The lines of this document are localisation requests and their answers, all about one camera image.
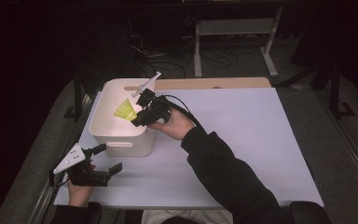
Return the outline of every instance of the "badminton shuttlecock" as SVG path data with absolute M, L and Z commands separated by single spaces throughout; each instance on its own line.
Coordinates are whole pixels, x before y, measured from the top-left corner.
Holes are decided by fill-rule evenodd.
M 121 103 L 113 115 L 129 121 L 136 119 L 135 110 L 133 109 L 129 99 L 126 99 L 123 103 Z

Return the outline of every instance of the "white table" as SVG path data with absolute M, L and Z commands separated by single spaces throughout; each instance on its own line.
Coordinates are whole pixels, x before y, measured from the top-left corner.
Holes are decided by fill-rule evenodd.
M 253 167 L 280 205 L 310 201 L 324 206 L 275 89 L 156 93 L 183 100 L 208 133 L 216 131 L 237 158 Z M 98 145 L 89 132 L 94 107 L 79 140 L 83 148 Z M 153 151 L 144 158 L 108 157 L 100 153 L 92 159 L 97 170 L 107 171 L 119 162 L 123 162 L 123 170 L 112 177 L 107 187 L 94 190 L 91 201 L 122 209 L 221 208 L 194 175 L 180 142 L 163 133 L 156 133 Z M 67 187 L 62 186 L 54 204 L 67 203 Z

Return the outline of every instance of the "person's left hand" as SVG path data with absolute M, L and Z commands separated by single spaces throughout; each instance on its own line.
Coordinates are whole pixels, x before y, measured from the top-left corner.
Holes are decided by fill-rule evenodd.
M 75 186 L 71 180 L 68 181 L 69 205 L 76 207 L 88 207 L 89 199 L 94 191 L 93 186 Z

